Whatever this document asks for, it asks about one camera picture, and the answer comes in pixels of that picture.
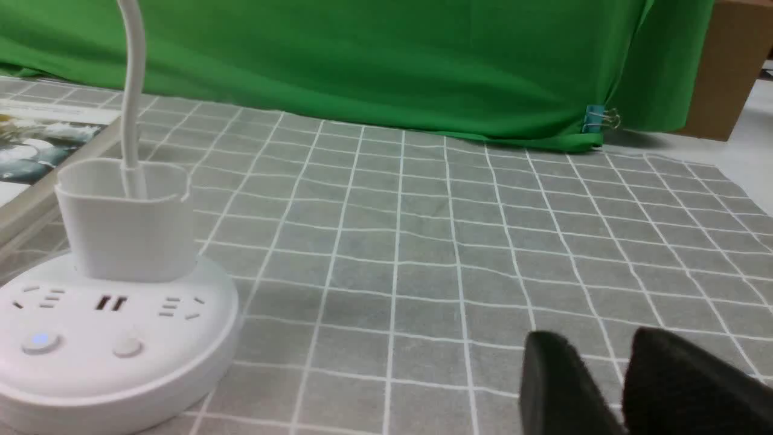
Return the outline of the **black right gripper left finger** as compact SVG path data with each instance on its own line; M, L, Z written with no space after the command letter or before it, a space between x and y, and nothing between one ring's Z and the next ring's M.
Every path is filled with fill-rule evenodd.
M586 364L558 333L525 339L519 392L524 434L624 434Z

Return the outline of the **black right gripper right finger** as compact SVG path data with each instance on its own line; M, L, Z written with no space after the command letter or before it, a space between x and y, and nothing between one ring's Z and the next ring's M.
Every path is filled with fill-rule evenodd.
M622 414L630 434L770 434L772 391L673 332L641 327Z

